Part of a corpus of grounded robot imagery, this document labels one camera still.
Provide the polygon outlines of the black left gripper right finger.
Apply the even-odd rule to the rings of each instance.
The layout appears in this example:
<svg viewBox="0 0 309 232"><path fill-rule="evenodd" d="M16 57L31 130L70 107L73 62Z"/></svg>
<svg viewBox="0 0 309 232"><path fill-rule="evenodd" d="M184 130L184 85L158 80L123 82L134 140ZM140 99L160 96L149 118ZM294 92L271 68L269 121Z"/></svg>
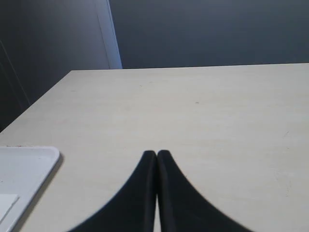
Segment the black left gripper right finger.
<svg viewBox="0 0 309 232"><path fill-rule="evenodd" d="M163 232L249 232L208 202L168 150L157 154L158 207Z"/></svg>

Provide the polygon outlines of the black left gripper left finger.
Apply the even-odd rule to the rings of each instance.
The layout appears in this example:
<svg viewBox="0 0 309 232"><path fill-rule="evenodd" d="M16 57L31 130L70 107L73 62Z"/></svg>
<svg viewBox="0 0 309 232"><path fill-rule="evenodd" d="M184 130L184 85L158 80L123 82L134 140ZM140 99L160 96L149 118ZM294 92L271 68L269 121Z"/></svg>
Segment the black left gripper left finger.
<svg viewBox="0 0 309 232"><path fill-rule="evenodd" d="M156 208L156 153L143 153L121 189L72 232L152 232Z"/></svg>

